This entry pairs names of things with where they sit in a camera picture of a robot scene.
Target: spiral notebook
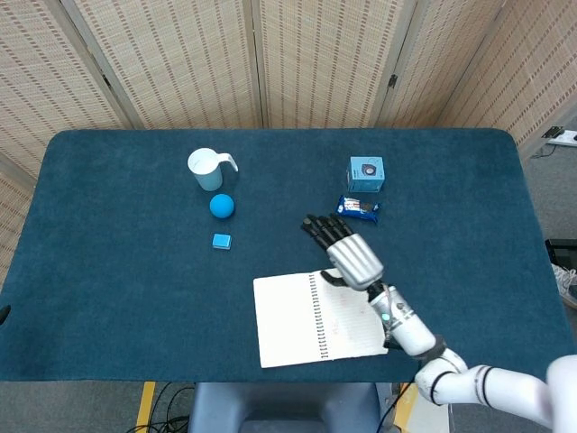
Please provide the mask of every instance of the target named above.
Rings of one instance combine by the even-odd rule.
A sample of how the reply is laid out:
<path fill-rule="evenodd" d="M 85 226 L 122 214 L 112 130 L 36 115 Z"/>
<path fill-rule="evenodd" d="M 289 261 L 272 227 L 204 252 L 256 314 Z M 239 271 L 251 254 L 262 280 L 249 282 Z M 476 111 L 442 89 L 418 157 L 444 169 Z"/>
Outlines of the spiral notebook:
<path fill-rule="evenodd" d="M 332 286 L 320 271 L 253 285 L 262 368 L 387 353 L 366 292 Z"/>

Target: small blue cube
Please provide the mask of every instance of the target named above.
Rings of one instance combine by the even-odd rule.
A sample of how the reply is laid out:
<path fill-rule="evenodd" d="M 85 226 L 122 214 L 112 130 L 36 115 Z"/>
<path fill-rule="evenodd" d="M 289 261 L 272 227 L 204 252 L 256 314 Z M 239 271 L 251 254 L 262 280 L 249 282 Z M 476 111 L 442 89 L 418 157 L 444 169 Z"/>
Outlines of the small blue cube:
<path fill-rule="evenodd" d="M 215 233 L 213 236 L 213 248 L 217 250 L 230 250 L 233 238 L 230 235 L 221 235 Z"/>

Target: white cup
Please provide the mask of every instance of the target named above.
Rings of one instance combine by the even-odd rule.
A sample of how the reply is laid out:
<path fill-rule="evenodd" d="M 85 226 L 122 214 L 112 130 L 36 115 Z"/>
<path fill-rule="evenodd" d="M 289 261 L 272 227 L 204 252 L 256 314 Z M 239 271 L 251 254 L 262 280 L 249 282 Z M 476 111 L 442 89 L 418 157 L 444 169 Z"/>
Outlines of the white cup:
<path fill-rule="evenodd" d="M 203 147 L 196 149 L 188 157 L 188 168 L 194 173 L 200 188 L 204 191 L 214 191 L 223 184 L 223 173 L 218 165 L 221 162 L 230 162 L 234 171 L 238 171 L 238 166 L 229 153 L 216 153 Z"/>

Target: robotic hand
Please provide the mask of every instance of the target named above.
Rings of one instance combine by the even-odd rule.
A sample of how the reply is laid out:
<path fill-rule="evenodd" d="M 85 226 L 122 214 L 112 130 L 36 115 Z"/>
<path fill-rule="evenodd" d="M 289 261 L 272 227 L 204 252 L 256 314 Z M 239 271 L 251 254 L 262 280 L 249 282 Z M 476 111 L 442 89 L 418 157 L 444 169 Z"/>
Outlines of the robotic hand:
<path fill-rule="evenodd" d="M 367 291 L 368 301 L 398 345 L 423 367 L 419 392 L 434 404 L 479 403 L 531 419 L 555 433 L 577 431 L 577 355 L 554 361 L 547 383 L 524 373 L 464 360 L 434 336 L 394 286 L 382 281 L 383 265 L 372 249 L 337 215 L 308 215 L 301 226 L 321 246 L 341 279 L 322 272 L 334 285 Z"/>

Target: black wire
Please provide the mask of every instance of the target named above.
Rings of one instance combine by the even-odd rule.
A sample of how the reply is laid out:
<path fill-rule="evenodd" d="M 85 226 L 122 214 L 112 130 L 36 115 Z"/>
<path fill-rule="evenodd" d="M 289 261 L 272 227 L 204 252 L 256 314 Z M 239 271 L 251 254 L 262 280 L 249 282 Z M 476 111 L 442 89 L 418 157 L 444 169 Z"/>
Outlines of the black wire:
<path fill-rule="evenodd" d="M 172 403 L 174 403 L 174 400 L 177 398 L 177 396 L 178 396 L 181 392 L 186 391 L 186 390 L 194 390 L 194 389 L 195 389 L 194 386 L 185 386 L 185 387 L 183 387 L 183 388 L 180 388 L 178 391 L 176 391 L 176 392 L 174 393 L 174 395 L 173 395 L 172 398 L 170 399 L 169 406 L 168 406 L 167 409 L 166 409 L 166 424 L 167 424 L 167 426 L 169 426 L 170 428 L 172 428 L 172 427 L 171 427 L 171 423 L 170 423 L 170 421 L 169 421 L 169 417 L 170 417 L 170 409 L 172 408 Z M 174 432 L 179 432 L 179 431 L 181 431 L 181 430 L 182 430 L 182 426 L 180 426 L 180 428 L 173 429 L 172 431 L 174 431 Z"/>
<path fill-rule="evenodd" d="M 543 151 L 541 151 L 541 153 L 539 153 L 538 155 L 533 155 L 531 157 L 532 160 L 538 160 L 539 158 L 548 158 L 551 155 L 553 155 L 555 153 L 555 151 L 557 150 L 557 144 L 553 145 L 553 150 L 550 151 L 549 153 L 543 154 Z"/>
<path fill-rule="evenodd" d="M 154 411 L 157 409 L 160 398 L 162 397 L 162 394 L 167 390 L 167 388 L 172 384 L 172 382 L 168 382 L 166 385 L 164 385 L 164 387 L 162 388 L 162 390 L 160 390 L 158 397 L 156 398 L 156 401 L 154 402 L 154 406 L 152 407 L 152 412 L 151 412 L 151 421 L 152 421 L 152 416 L 154 415 Z M 180 388 L 178 391 L 176 391 L 172 397 L 170 398 L 170 402 L 169 405 L 167 407 L 167 411 L 166 411 L 166 420 L 164 421 L 157 421 L 157 422 L 149 422 L 148 424 L 144 424 L 141 426 L 135 426 L 132 428 L 129 428 L 128 430 L 126 430 L 125 433 L 138 433 L 141 430 L 143 430 L 144 428 L 148 428 L 153 430 L 155 433 L 179 433 L 182 430 L 184 430 L 185 428 L 188 427 L 188 419 L 189 416 L 179 416 L 179 417 L 170 417 L 170 409 L 172 408 L 172 404 L 174 403 L 174 401 L 176 400 L 176 397 L 183 391 L 185 390 L 194 390 L 195 387 L 194 386 L 185 386 L 183 388 Z"/>
<path fill-rule="evenodd" d="M 172 384 L 172 382 L 167 382 L 167 384 L 164 385 L 164 387 L 160 390 L 159 396 L 156 398 L 156 401 L 154 402 L 154 406 L 152 406 L 152 412 L 151 412 L 150 422 L 152 422 L 152 420 L 154 419 L 154 411 L 156 410 L 156 407 L 159 405 L 160 397 L 162 397 L 162 394 L 166 391 L 166 389 L 167 389 L 171 384 Z"/>
<path fill-rule="evenodd" d="M 398 401 L 401 399 L 401 397 L 403 396 L 403 394 L 405 394 L 405 392 L 407 392 L 407 390 L 410 388 L 411 384 L 415 383 L 415 377 L 417 377 L 417 374 L 415 374 L 413 376 L 413 378 L 411 379 L 411 381 L 408 383 L 408 385 L 405 387 L 405 389 L 403 391 L 401 391 L 397 398 L 391 403 L 391 405 L 389 406 L 389 408 L 385 411 L 385 414 L 382 416 L 382 418 L 380 419 L 380 423 L 377 426 L 377 430 L 375 433 L 379 433 L 380 431 L 380 426 L 382 426 L 382 423 L 385 421 L 385 418 L 387 418 L 387 415 L 389 415 L 389 412 L 391 412 L 393 410 L 393 408 L 395 406 L 397 406 Z"/>

